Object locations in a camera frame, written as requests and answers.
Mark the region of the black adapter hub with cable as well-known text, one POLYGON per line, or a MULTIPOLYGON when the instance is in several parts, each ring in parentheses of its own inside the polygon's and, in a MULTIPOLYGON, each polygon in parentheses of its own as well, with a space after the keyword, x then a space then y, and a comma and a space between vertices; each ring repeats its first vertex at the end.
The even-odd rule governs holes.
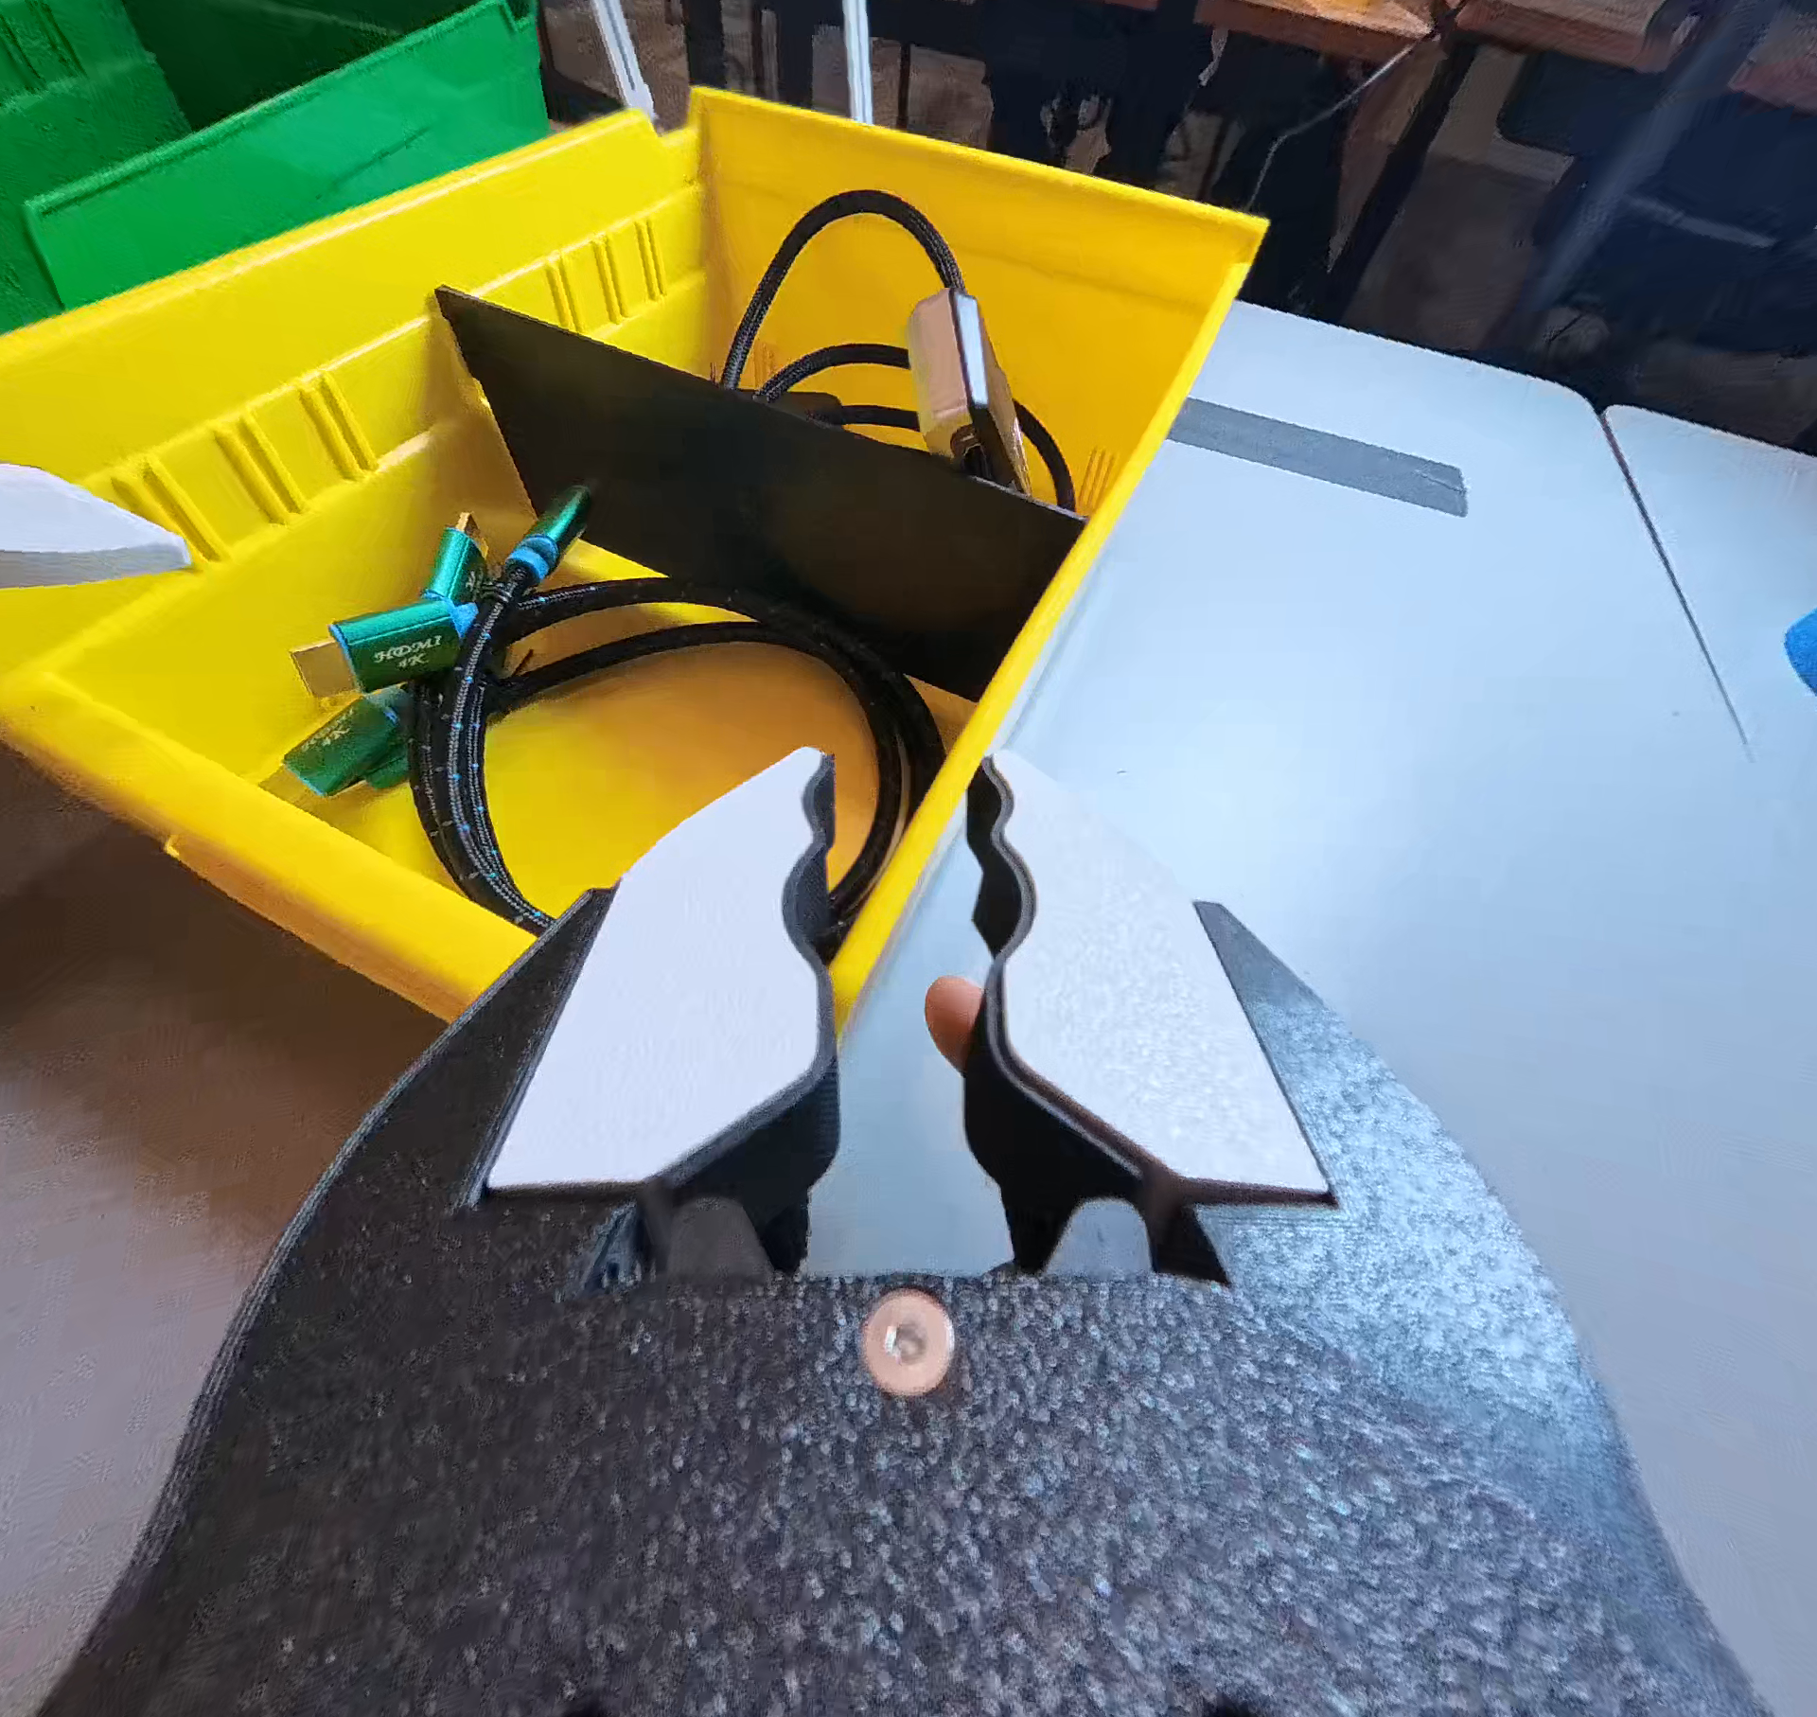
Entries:
POLYGON ((1035 495, 1031 465, 1048 482, 1054 506, 1079 518, 1073 472, 1054 434, 1012 393, 988 336, 982 306, 965 287, 959 262, 935 224, 906 199, 852 188, 806 209, 765 266, 732 332, 717 387, 736 393, 761 330, 799 260, 829 230, 876 220, 905 234, 941 287, 910 311, 899 343, 840 341, 780 366, 751 398, 808 425, 844 434, 912 434, 946 468, 1035 495), (848 402, 812 385, 846 372, 897 374, 910 383, 910 406, 848 402))

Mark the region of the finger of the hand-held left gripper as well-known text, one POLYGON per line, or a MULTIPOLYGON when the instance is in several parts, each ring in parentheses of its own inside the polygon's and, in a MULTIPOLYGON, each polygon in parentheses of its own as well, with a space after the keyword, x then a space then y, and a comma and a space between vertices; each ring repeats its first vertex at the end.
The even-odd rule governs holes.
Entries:
POLYGON ((113 584, 191 571, 168 529, 45 470, 2 466, 2 589, 113 584))

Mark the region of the green plastic bin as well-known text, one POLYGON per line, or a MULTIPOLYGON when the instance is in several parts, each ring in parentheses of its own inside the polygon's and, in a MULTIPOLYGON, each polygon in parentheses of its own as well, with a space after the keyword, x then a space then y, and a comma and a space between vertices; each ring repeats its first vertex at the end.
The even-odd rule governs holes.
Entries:
POLYGON ((549 129, 539 0, 4 0, 4 334, 549 129))

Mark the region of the black bin divider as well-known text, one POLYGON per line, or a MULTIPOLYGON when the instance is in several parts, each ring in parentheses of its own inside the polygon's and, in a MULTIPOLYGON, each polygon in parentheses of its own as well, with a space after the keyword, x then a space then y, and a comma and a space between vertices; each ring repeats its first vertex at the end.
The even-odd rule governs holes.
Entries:
POLYGON ((1081 518, 927 453, 450 287, 435 306, 530 502, 581 485, 594 546, 819 618, 942 694, 984 695, 1079 544, 1081 518))

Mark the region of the person's right hand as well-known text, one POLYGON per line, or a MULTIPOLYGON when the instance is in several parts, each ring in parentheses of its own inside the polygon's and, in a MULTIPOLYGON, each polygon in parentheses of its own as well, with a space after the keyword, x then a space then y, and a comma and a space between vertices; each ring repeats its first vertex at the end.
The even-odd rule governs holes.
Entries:
POLYGON ((924 993, 922 1017, 927 1038, 958 1074, 967 1070, 984 1004, 984 987, 961 976, 933 979, 924 993))

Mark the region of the yellow plastic bin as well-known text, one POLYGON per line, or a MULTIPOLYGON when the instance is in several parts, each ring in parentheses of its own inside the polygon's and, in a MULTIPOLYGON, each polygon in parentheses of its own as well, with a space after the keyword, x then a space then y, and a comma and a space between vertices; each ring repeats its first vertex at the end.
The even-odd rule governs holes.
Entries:
POLYGON ((308 811, 265 783, 324 724, 288 652, 411 589, 471 514, 530 529, 501 421, 437 290, 715 389, 785 230, 878 190, 942 232, 1014 393, 1056 434, 1084 525, 1058 557, 889 531, 852 563, 878 608, 914 567, 937 633, 895 665, 948 760, 829 966, 835 1025, 941 864, 969 775, 1033 684, 1162 451, 1266 237, 1259 217, 742 93, 657 133, 615 114, 4 338, 4 459, 148 514, 185 574, 98 605, 4 601, 4 747, 271 926, 448 1023, 530 947, 465 900, 403 788, 308 811))

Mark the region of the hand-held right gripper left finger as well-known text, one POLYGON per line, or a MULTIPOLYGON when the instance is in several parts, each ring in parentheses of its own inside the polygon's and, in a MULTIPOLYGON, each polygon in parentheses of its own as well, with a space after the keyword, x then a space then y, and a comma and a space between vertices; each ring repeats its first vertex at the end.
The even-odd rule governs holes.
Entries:
POLYGON ((687 1207, 725 1203, 770 1269, 804 1265, 842 1137, 835 807, 835 760, 804 747, 624 872, 513 1089, 490 1199, 628 1203, 651 1252, 687 1207))

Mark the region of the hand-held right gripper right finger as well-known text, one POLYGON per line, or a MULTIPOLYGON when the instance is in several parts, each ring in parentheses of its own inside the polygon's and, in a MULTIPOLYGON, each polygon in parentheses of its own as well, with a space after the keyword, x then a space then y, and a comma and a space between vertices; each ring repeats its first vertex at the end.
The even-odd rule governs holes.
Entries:
POLYGON ((1206 1208, 1338 1210, 1206 906, 1124 828, 990 754, 965 798, 990 962, 965 1142, 1030 1277, 1221 1277, 1206 1208))

